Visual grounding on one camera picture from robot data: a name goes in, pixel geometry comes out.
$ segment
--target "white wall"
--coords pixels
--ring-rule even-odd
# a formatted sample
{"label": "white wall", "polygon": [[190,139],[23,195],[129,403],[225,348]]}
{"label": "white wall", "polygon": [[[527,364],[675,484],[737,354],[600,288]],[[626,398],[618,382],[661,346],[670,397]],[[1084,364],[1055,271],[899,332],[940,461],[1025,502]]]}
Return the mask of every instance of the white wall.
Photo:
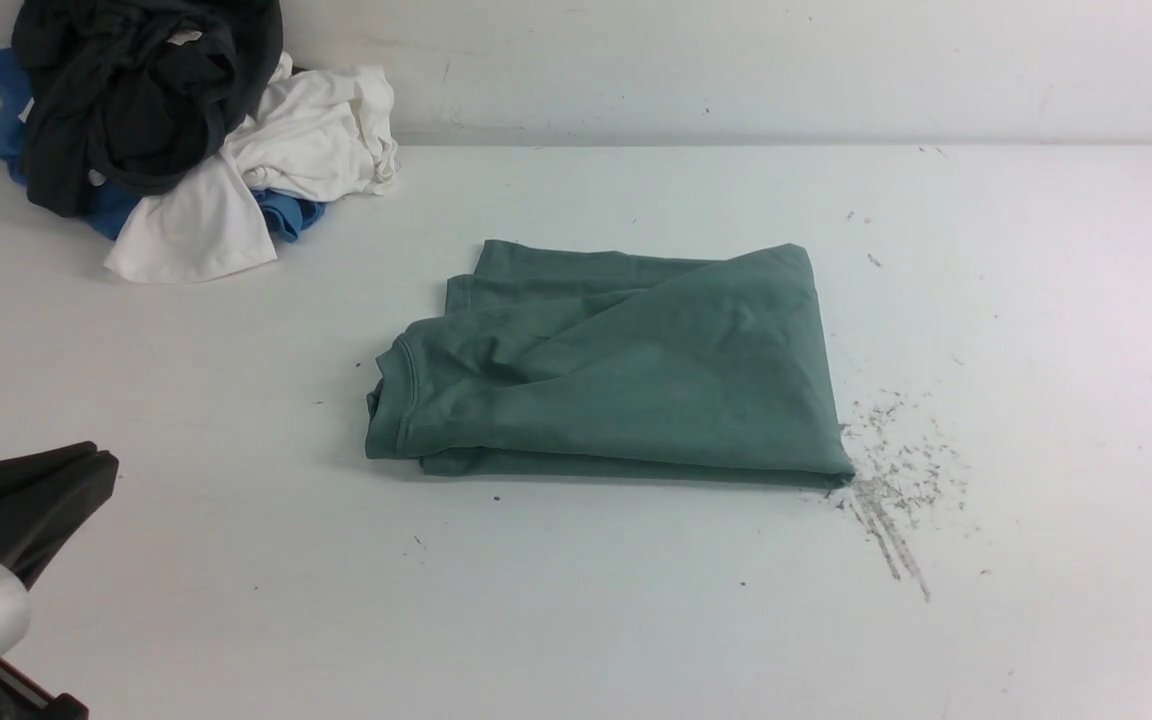
{"label": "white wall", "polygon": [[[17,0],[0,0],[0,46]],[[1152,141],[1152,0],[285,0],[407,141]]]}

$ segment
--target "black cloth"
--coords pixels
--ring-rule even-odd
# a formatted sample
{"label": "black cloth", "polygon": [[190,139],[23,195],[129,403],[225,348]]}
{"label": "black cloth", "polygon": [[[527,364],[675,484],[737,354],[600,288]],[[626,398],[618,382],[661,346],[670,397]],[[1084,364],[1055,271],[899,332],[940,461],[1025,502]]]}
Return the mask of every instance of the black cloth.
{"label": "black cloth", "polygon": [[33,107],[30,202],[86,213],[96,170],[168,192],[260,100],[283,51],[278,0],[24,0],[12,50]]}

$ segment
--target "green shirt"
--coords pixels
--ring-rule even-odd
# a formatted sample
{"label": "green shirt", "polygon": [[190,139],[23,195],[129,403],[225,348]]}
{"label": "green shirt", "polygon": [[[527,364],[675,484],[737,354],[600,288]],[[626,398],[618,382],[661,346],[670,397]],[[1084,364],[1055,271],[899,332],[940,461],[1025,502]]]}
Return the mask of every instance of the green shirt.
{"label": "green shirt", "polygon": [[445,316],[376,363],[367,456],[425,473],[819,488],[854,473],[801,247],[702,262],[490,240]]}

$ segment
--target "pile of clothes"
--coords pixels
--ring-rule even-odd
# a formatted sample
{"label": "pile of clothes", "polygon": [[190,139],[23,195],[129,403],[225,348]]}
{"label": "pile of clothes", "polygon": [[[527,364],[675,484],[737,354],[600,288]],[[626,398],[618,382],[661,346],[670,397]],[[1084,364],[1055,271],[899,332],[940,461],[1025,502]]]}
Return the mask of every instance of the pile of clothes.
{"label": "pile of clothes", "polygon": [[397,169],[381,68],[293,69],[278,0],[24,0],[0,99],[12,179],[114,240],[134,282],[274,260]]}

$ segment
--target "blue cloth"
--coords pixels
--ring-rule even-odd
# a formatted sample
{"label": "blue cloth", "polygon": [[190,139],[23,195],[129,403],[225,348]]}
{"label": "blue cloth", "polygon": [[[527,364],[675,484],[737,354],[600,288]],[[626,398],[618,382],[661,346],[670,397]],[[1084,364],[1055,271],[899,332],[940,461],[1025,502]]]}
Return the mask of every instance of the blue cloth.
{"label": "blue cloth", "polygon": [[[0,108],[0,160],[8,165],[8,174],[13,181],[22,185],[24,174],[20,173],[20,147],[24,138],[24,123],[20,122],[20,113],[23,113],[32,96],[29,77],[20,69],[10,47],[3,47],[0,50],[0,101],[3,103]],[[252,196],[256,204],[260,205],[270,232],[280,234],[288,242],[296,242],[310,225],[319,222],[326,210],[325,202],[301,200],[273,190],[252,191]],[[141,197],[106,182],[96,188],[91,213],[83,215],[83,222],[91,225],[103,236],[116,240],[138,200]]]}
{"label": "blue cloth", "polygon": [[282,234],[283,240],[296,242],[301,232],[310,225],[319,222],[328,207],[325,202],[302,200],[298,197],[283,195],[273,190],[252,190],[256,204],[265,215],[270,232]]}

